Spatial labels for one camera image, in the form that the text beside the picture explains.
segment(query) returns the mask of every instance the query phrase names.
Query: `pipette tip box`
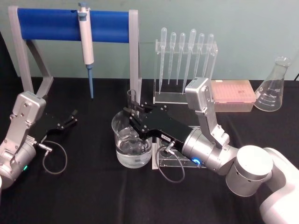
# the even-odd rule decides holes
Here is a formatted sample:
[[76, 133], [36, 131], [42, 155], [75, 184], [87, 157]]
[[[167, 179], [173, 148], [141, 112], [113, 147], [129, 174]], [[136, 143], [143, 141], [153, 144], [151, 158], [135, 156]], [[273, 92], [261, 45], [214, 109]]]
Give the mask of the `pipette tip box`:
[[250, 112], [256, 96], [248, 80], [213, 80], [216, 112]]

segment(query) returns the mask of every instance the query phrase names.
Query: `gray cable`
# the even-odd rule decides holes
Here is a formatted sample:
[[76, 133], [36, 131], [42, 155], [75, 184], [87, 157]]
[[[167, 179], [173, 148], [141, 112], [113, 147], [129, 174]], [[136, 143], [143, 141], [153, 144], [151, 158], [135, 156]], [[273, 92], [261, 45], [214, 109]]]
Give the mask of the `gray cable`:
[[161, 168], [160, 168], [160, 166], [159, 166], [159, 164], [158, 164], [158, 153], [161, 151], [162, 148], [167, 148], [167, 146], [160, 146], [160, 148], [157, 149], [157, 151], [156, 151], [156, 165], [157, 165], [159, 171], [161, 172], [161, 174], [163, 175], [163, 177], [165, 177], [165, 179], [168, 180], [169, 182], [171, 182], [171, 183], [181, 183], [181, 182], [185, 179], [185, 170], [184, 170], [184, 167], [183, 167], [182, 162], [179, 160], [179, 158], [177, 157], [177, 155], [173, 154], [173, 155], [177, 158], [177, 160], [178, 160], [178, 162], [179, 162], [179, 164], [180, 164], [180, 166], [181, 166], [181, 168], [182, 168], [183, 176], [182, 176], [182, 178], [181, 178], [180, 180], [178, 180], [178, 181], [173, 181], [173, 180], [169, 179], [169, 178], [163, 173], [163, 171], [161, 170]]
[[45, 155], [45, 156], [43, 157], [43, 168], [44, 168], [48, 173], [50, 173], [50, 174], [53, 174], [53, 175], [61, 174], [62, 172], [65, 171], [66, 166], [67, 166], [67, 154], [66, 154], [65, 149], [64, 149], [61, 145], [59, 145], [57, 142], [54, 142], [54, 141], [48, 141], [48, 140], [46, 140], [46, 141], [44, 141], [44, 142], [48, 142], [48, 143], [55, 144], [55, 145], [59, 146], [59, 147], [62, 149], [62, 151], [63, 151], [63, 153], [64, 153], [64, 155], [65, 155], [65, 165], [64, 165], [64, 168], [63, 168], [62, 170], [60, 170], [59, 172], [52, 172], [52, 171], [49, 171], [49, 170], [46, 168], [46, 166], [45, 166], [45, 160], [46, 160], [46, 157], [47, 157], [47, 156]]

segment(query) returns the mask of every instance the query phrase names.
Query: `table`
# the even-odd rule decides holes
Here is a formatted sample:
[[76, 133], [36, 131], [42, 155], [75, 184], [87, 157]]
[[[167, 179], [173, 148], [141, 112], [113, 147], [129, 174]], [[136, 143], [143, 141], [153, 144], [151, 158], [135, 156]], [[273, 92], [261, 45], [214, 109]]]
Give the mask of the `table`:
[[[40, 78], [34, 78], [35, 89]], [[257, 88], [260, 81], [252, 81]], [[167, 182], [151, 162], [140, 169], [123, 167], [116, 158], [113, 116], [126, 104], [129, 81], [95, 79], [95, 99], [90, 100], [87, 79], [55, 78], [46, 112], [61, 119], [78, 109], [78, 124], [58, 141], [68, 154], [68, 167], [61, 175], [45, 173], [44, 151], [37, 156], [12, 187], [2, 191], [1, 224], [259, 224], [259, 205], [270, 195], [262, 186], [251, 197], [234, 195], [218, 176], [206, 169], [186, 168], [180, 184]], [[152, 100], [152, 80], [143, 80], [142, 101]], [[0, 140], [6, 135], [21, 80], [0, 83]], [[285, 81], [282, 107], [276, 112], [253, 108], [249, 113], [217, 113], [218, 123], [230, 135], [234, 147], [257, 145], [280, 151], [299, 167], [299, 82]], [[170, 105], [169, 114], [186, 123], [198, 124], [187, 105]], [[61, 168], [59, 149], [48, 163]], [[165, 168], [180, 178], [180, 168]]]

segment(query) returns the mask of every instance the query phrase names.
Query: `blue led light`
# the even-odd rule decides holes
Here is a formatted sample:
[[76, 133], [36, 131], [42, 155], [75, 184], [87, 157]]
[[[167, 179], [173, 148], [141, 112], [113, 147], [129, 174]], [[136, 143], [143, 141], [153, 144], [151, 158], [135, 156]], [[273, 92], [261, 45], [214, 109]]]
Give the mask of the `blue led light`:
[[200, 162], [199, 159], [197, 159], [197, 158], [193, 158], [193, 159], [192, 159], [192, 162], [196, 163], [197, 165], [200, 165], [200, 164], [201, 164], [201, 162]]

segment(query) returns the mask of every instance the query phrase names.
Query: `erlenmeyer flask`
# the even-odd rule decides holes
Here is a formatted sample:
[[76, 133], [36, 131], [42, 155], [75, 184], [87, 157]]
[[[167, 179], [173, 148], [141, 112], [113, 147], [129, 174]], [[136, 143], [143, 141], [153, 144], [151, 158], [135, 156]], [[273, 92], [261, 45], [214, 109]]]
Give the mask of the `erlenmeyer flask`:
[[291, 60], [289, 58], [282, 56], [276, 58], [272, 72], [255, 92], [256, 102], [254, 106], [267, 112], [276, 111], [281, 107], [285, 73], [290, 65]]

